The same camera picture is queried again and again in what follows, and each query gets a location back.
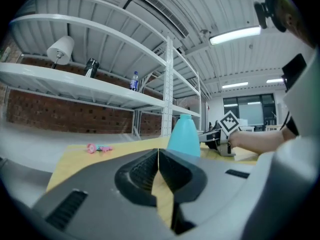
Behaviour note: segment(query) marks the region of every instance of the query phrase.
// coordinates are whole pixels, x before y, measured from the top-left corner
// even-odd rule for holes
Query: yellow table surface
[[[56,165],[46,191],[51,190],[70,176],[89,165],[106,161],[121,156],[125,156],[134,152],[140,152],[150,149],[165,149],[168,145],[169,137],[153,138],[148,140],[140,140],[126,143],[108,144],[113,147],[112,151],[107,153],[95,152],[88,154],[84,145],[70,145],[66,148],[63,156]],[[201,157],[221,160],[234,163],[242,163],[255,165],[258,156],[250,151],[242,148],[234,148],[235,157],[223,157],[215,151],[209,149],[204,143],[201,144]],[[250,160],[237,161],[238,158],[248,158]],[[163,221],[168,225],[171,224],[173,210],[173,194],[168,188],[166,182],[158,171],[153,182],[152,194],[157,198],[157,211]]]

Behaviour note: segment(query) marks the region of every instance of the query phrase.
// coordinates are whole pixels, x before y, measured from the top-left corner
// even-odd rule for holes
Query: ceiling light
[[[260,32],[261,28],[259,26],[248,27],[211,37],[210,42],[214,46],[238,38],[260,35]]]
[[[260,101],[256,101],[256,102],[248,102],[248,105],[254,105],[254,104],[261,104]]]
[[[222,89],[231,88],[231,87],[237,87],[237,86],[247,86],[248,84],[249,84],[248,82],[239,82],[239,83],[227,84],[227,85],[223,85]]]
[[[236,107],[238,106],[238,104],[228,104],[228,105],[223,105],[225,108],[228,108],[228,107]]]
[[[278,79],[269,79],[266,81],[267,84],[269,83],[281,83],[283,82],[284,80],[282,78],[278,78]]]

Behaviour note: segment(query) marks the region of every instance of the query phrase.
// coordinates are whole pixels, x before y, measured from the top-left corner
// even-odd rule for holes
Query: water bottle
[[[198,132],[191,115],[181,114],[174,126],[167,148],[187,155],[200,157]]]
[[[135,71],[134,72],[134,75],[131,79],[131,83],[130,83],[130,90],[133,90],[133,91],[137,91],[137,88],[138,88],[138,72]]]

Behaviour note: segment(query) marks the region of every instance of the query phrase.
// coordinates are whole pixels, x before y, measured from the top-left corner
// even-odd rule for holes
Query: black vent slot
[[[159,157],[159,163],[160,172],[172,193],[184,187],[193,176],[189,168],[166,155]]]
[[[244,179],[247,179],[250,175],[250,173],[242,172],[238,170],[232,170],[232,169],[227,170],[225,173],[236,176],[236,177],[244,178]]]
[[[158,149],[124,164],[114,176],[114,183],[120,193],[134,204],[157,206],[157,199],[151,195],[154,178],[158,171]]]
[[[58,230],[63,231],[87,196],[88,194],[83,191],[73,190],[46,218],[46,221]]]

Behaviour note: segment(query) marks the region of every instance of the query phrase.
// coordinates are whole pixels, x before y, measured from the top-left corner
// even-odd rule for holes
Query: pink toy
[[[93,154],[94,152],[96,152],[97,150],[103,151],[103,152],[107,152],[110,150],[113,150],[113,148],[111,146],[106,146],[106,145],[95,145],[92,143],[89,143],[87,146],[87,151],[90,154]]]

